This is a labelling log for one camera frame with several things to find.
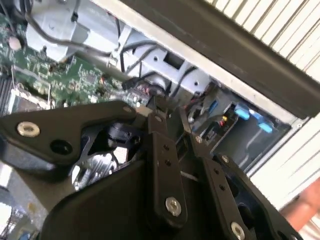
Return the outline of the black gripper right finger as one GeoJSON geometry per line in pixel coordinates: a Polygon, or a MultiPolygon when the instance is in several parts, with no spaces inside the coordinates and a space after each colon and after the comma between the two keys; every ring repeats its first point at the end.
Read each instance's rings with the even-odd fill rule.
{"type": "Polygon", "coordinates": [[[233,160],[212,154],[192,133],[184,109],[161,101],[169,137],[174,141],[180,171],[196,179],[200,203],[193,205],[215,240],[300,240],[300,234],[281,216],[233,160]]]}

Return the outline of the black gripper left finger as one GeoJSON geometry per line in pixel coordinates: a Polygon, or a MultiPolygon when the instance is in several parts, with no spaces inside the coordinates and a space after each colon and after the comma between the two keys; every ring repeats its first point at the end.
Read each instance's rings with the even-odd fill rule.
{"type": "Polygon", "coordinates": [[[154,97],[144,116],[115,100],[67,108],[17,112],[0,119],[0,157],[16,170],[48,183],[66,180],[78,163],[116,147],[127,164],[70,198],[72,204],[111,202],[133,191],[149,224],[181,229],[188,220],[175,142],[167,129],[170,105],[154,97]]]}

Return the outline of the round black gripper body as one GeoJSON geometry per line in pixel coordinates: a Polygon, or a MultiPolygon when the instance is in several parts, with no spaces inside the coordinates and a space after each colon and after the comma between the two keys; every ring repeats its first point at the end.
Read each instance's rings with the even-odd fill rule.
{"type": "Polygon", "coordinates": [[[42,240],[228,240],[200,182],[183,176],[187,222],[181,229],[150,221],[146,165],[134,163],[61,200],[46,217],[42,240]]]}

